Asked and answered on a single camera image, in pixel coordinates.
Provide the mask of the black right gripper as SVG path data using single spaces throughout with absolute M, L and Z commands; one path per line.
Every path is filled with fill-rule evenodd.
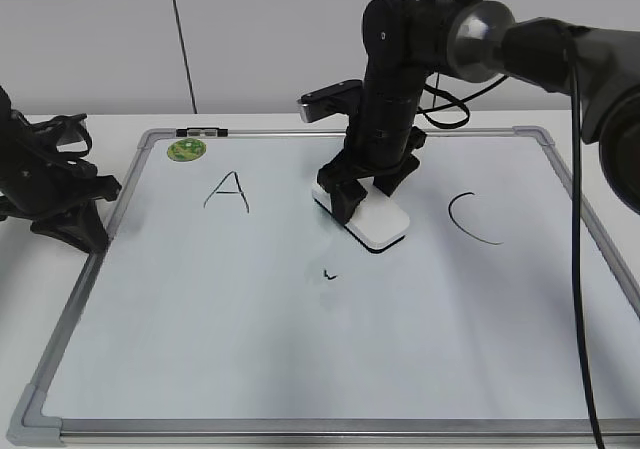
M 357 179 L 372 177 L 373 185 L 391 197 L 420 165 L 413 151 L 426 135 L 413 126 L 418 96 L 392 95 L 362 83 L 358 114 L 349 117 L 343 149 L 317 175 L 329 193 L 331 214 L 346 225 L 367 191 Z

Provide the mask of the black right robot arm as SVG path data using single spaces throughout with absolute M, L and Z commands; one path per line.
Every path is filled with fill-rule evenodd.
M 372 0 L 362 20 L 365 75 L 323 91 L 345 113 L 343 149 L 317 176 L 333 217 L 352 218 L 366 197 L 362 180 L 391 195 L 418 167 L 423 137 L 413 125 L 427 78 L 471 83 L 505 75 L 581 106 L 580 137 L 597 144 L 617 197 L 639 206 L 639 36 L 550 18 L 514 19 L 488 0 Z

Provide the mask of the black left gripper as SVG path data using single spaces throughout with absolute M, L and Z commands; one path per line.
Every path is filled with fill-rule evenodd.
M 1 217 L 40 219 L 31 223 L 32 233 L 99 253 L 109 236 L 91 200 L 113 201 L 121 185 L 85 159 L 93 146 L 86 118 L 31 123 L 1 92 Z

